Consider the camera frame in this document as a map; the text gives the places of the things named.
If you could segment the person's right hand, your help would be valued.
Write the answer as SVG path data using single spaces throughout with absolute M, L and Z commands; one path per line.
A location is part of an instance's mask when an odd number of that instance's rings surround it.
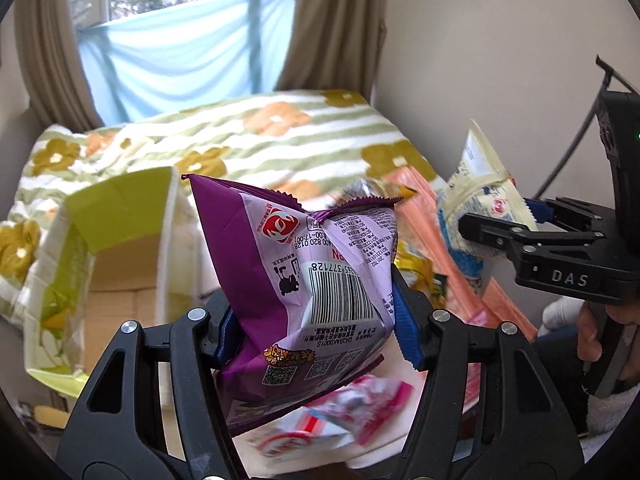
M 624 304 L 623 306 L 607 306 L 605 308 L 608 317 L 618 324 L 634 325 L 639 327 L 639 303 Z M 596 315 L 591 309 L 591 304 L 585 301 L 580 308 L 576 321 L 578 329 L 578 358 L 588 362 L 598 362 L 603 354 L 602 335 Z M 639 356 L 639 332 L 634 335 L 634 342 L 628 354 L 627 361 L 620 371 L 618 379 L 628 387 L 634 387 L 639 383 L 640 356 Z

